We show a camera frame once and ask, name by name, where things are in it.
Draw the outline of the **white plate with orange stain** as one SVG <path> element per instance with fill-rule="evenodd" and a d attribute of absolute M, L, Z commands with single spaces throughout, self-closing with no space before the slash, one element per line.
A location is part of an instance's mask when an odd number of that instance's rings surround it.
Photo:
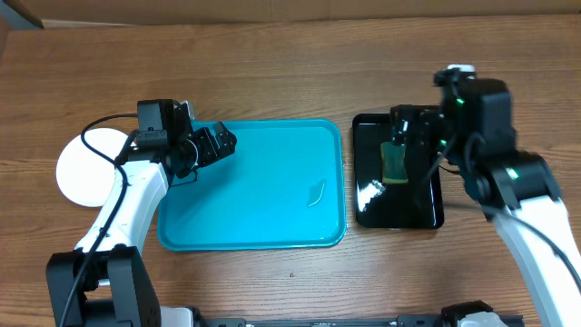
<path fill-rule="evenodd" d="M 96 128 L 85 133 L 85 141 L 114 159 L 127 135 L 112 128 Z M 114 166 L 87 148 L 77 135 L 61 152 L 55 177 L 61 193 L 85 207 L 101 207 L 114 184 Z"/>

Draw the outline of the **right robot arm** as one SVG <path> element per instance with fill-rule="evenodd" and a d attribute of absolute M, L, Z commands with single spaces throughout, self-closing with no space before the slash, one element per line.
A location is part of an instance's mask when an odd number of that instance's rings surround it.
<path fill-rule="evenodd" d="M 513 255 L 541 322 L 579 325 L 580 251 L 547 162 L 517 149 L 507 85 L 471 77 L 439 87 L 440 105 L 391 108 L 392 142 L 419 139 L 455 165 Z"/>

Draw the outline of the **green yellow sponge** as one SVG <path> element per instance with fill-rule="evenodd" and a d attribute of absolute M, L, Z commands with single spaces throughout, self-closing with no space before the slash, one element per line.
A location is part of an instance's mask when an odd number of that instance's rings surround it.
<path fill-rule="evenodd" d="M 405 166 L 405 145 L 385 142 L 380 145 L 382 182 L 384 184 L 407 183 L 409 178 Z"/>

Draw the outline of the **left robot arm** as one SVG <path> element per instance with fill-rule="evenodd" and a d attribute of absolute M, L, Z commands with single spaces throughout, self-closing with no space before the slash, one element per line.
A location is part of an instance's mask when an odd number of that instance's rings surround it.
<path fill-rule="evenodd" d="M 94 224 L 70 252 L 46 266 L 58 326 L 198 326 L 189 307 L 159 303 L 141 251 L 153 215 L 171 187 L 235 151 L 236 136 L 223 123 L 193 130 L 175 124 L 134 130 L 116 158 L 80 140 L 114 167 L 113 188 Z"/>

